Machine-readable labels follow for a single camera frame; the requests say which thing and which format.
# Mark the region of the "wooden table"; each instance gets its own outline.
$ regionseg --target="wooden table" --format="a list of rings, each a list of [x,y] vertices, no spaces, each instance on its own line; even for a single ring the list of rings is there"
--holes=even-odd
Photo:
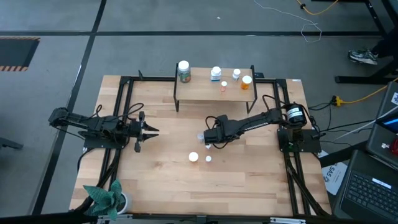
[[[104,76],[97,100],[97,105],[103,105],[100,116],[112,114],[119,80],[120,76]],[[287,80],[287,87],[291,102],[307,105],[300,80]],[[131,105],[145,104],[146,121],[160,129],[160,135],[142,143],[141,153],[134,152],[134,144],[122,150],[118,178],[123,191],[132,195],[133,207],[129,212],[291,216],[277,125],[248,131],[221,150],[207,150],[197,139],[197,134],[206,129],[208,115],[227,114],[230,119],[243,119],[265,111],[266,107],[258,103],[247,114],[236,110],[242,102],[190,100],[182,102],[177,113],[173,93],[174,82],[134,82]],[[273,96],[272,85],[257,84],[257,94]],[[274,101],[267,102],[270,107],[275,106]],[[192,151],[199,154],[198,162],[188,161]],[[207,155],[213,158],[210,163],[205,162]],[[323,209],[330,212],[318,159],[310,153],[300,155],[306,186]],[[83,184],[96,185],[103,156],[104,150],[97,149],[82,159],[70,208],[76,208],[88,196]],[[303,213],[297,186],[296,194],[299,211]]]
[[[191,80],[188,83],[182,83],[178,78],[175,85],[177,112],[180,101],[237,101],[253,102],[254,104],[257,100],[254,80],[250,83],[247,90],[242,90],[241,88],[243,76],[247,75],[253,78],[254,66],[251,69],[240,68],[241,74],[238,81],[233,81],[232,79],[233,70],[233,68],[222,68],[221,80],[219,82],[211,82],[211,68],[191,68]],[[228,84],[225,92],[220,90],[222,81],[226,81]],[[250,113],[248,104],[246,107],[248,113]]]

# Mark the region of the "person's foot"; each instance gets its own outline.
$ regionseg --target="person's foot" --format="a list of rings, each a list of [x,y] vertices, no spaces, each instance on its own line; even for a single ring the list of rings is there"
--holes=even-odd
[[[370,50],[350,50],[348,57],[353,62],[377,65],[377,55],[374,55]]]

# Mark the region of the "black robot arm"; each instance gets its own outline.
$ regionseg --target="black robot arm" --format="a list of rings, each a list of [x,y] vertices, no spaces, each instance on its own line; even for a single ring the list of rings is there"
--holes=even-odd
[[[282,114],[281,109],[286,109],[287,114]],[[228,143],[239,139],[240,135],[244,134],[246,131],[260,128],[268,124],[279,124],[292,130],[292,134],[293,132],[299,133],[301,128],[307,123],[303,106],[293,103],[284,105],[281,109],[273,108],[267,112],[239,121],[228,119],[225,114],[218,116],[213,128],[204,132],[205,144]]]
[[[136,138],[134,150],[141,151],[140,142],[146,139],[158,136],[158,134],[145,134],[146,131],[159,131],[149,126],[145,120],[143,111],[139,113],[138,120],[128,118],[130,123],[127,124],[119,119],[120,116],[82,116],[70,113],[66,108],[57,108],[53,110],[49,122],[53,127],[74,126],[85,129],[78,133],[85,139],[85,147],[87,148],[124,148],[130,138]]]

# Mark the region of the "bottle cap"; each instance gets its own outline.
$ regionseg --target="bottle cap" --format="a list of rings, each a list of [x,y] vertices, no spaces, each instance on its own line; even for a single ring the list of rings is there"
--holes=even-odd
[[[189,63],[185,60],[178,63],[178,69],[182,72],[186,72],[189,69]]]
[[[234,75],[240,75],[241,70],[240,69],[234,69]]]
[[[242,78],[242,82],[244,82],[245,84],[250,84],[252,81],[252,78],[249,75],[245,75]]]
[[[212,73],[213,75],[220,75],[220,73],[221,73],[220,67],[218,67],[218,66],[213,67],[213,69],[211,69],[211,73]]]
[[[196,162],[199,159],[199,155],[195,152],[189,154],[189,161]]]

